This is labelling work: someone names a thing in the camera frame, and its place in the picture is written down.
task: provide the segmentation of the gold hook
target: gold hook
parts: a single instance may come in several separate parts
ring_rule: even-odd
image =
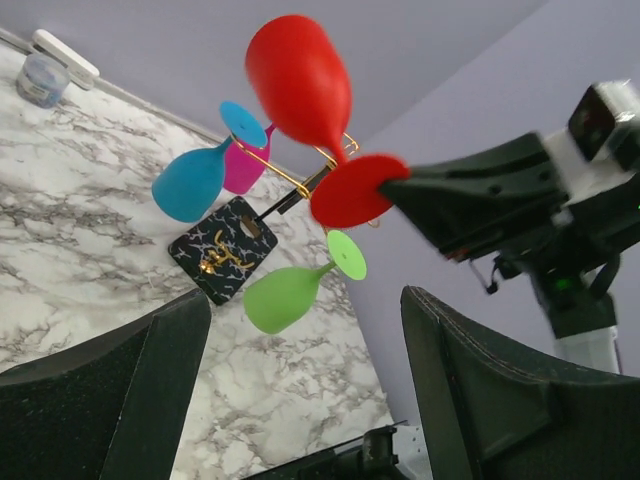
[[[200,270],[209,275],[212,275],[216,273],[216,268],[222,266],[222,264],[226,261],[233,262],[239,268],[251,268],[255,265],[255,262],[242,263],[242,260],[231,253],[229,248],[222,242],[222,240],[220,240],[221,237],[222,230],[218,230],[215,237],[213,238],[213,241],[216,246],[222,251],[222,255],[220,255],[215,250],[209,250],[207,252],[209,258],[204,259],[200,262]]]
[[[347,156],[350,157],[351,155],[353,155],[354,153],[356,153],[358,150],[360,150],[360,145],[358,144],[358,142],[356,142],[353,137],[351,135],[349,135],[347,132],[343,133],[343,136],[347,139],[348,143],[343,147],[345,150],[348,150],[350,148],[350,150],[347,152]],[[336,160],[329,155],[327,152],[325,152],[324,150],[322,150],[320,147],[313,147],[316,149],[316,151],[318,153],[320,153],[324,158],[327,159],[327,164],[326,167],[329,170],[335,170],[335,168],[338,166],[338,162],[336,162]],[[375,220],[371,220],[369,222],[367,222],[367,224],[371,227],[371,228],[378,228],[380,226],[380,218],[376,218]],[[325,227],[322,227],[322,230],[324,231],[325,235],[327,234],[328,230]]]
[[[344,136],[344,138],[347,139],[347,142],[348,142],[344,147],[342,147],[345,151],[347,151],[347,157],[350,157],[351,155],[356,153],[358,150],[360,150],[360,145],[358,145],[358,142],[356,142],[351,135],[349,135],[347,132],[343,133],[342,135]],[[313,148],[316,150],[316,152],[318,152],[320,155],[322,155],[324,158],[327,159],[327,166],[331,170],[333,170],[338,166],[338,162],[336,162],[335,158],[333,158],[327,152],[322,150],[322,148],[320,147],[313,147]]]
[[[233,143],[235,143],[238,148],[240,150],[242,150],[244,153],[246,153],[247,155],[249,155],[251,158],[253,158],[254,160],[257,160],[258,162],[260,162],[262,165],[264,165],[265,167],[267,167],[269,170],[275,172],[276,174],[280,175],[282,178],[284,178],[285,180],[289,181],[290,183],[294,184],[296,186],[296,189],[298,190],[298,193],[300,194],[300,196],[302,198],[306,198],[307,200],[311,198],[311,192],[309,191],[309,189],[307,187],[305,187],[302,183],[298,182],[297,180],[295,180],[294,178],[292,178],[290,175],[287,175],[285,172],[283,172],[282,170],[280,170],[278,167],[271,165],[271,163],[269,162],[265,162],[262,158],[260,158],[258,155],[256,155],[255,153],[253,153],[251,150],[249,150],[247,147],[245,147],[237,138],[236,136],[232,133],[231,134],[231,139],[233,140]]]

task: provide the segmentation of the white marble surface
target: white marble surface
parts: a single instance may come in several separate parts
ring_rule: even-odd
[[[207,145],[102,92],[71,86],[51,111],[29,105],[13,83],[23,59],[0,46],[0,370],[194,288],[166,253],[188,226],[155,207],[149,186],[172,158]],[[267,174],[246,198],[260,211],[289,188]],[[305,203],[267,223],[280,245],[252,280],[326,262]],[[242,478],[391,423],[339,274],[323,286],[280,336],[248,322],[241,295],[214,307],[173,480]]]

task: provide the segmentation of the jar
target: jar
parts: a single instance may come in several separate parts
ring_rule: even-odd
[[[69,85],[69,72],[44,53],[32,53],[16,80],[18,95],[42,108],[55,106]]]

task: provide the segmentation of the gold design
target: gold design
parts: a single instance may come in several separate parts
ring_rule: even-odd
[[[222,230],[218,230],[216,235],[213,238],[216,247],[222,252],[220,255],[215,250],[209,250],[207,252],[208,258],[203,259],[200,262],[200,270],[204,273],[212,275],[216,273],[216,268],[222,266],[224,262],[231,261],[239,268],[251,268],[255,265],[255,262],[251,263],[242,263],[242,260],[236,257],[229,248],[220,240],[222,237]]]

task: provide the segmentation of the wine glass stem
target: wine glass stem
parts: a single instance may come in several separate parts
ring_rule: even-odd
[[[322,278],[325,274],[333,270],[335,266],[336,266],[336,262],[331,260],[324,267],[320,267],[319,269],[316,270],[316,272],[318,272],[318,277]]]

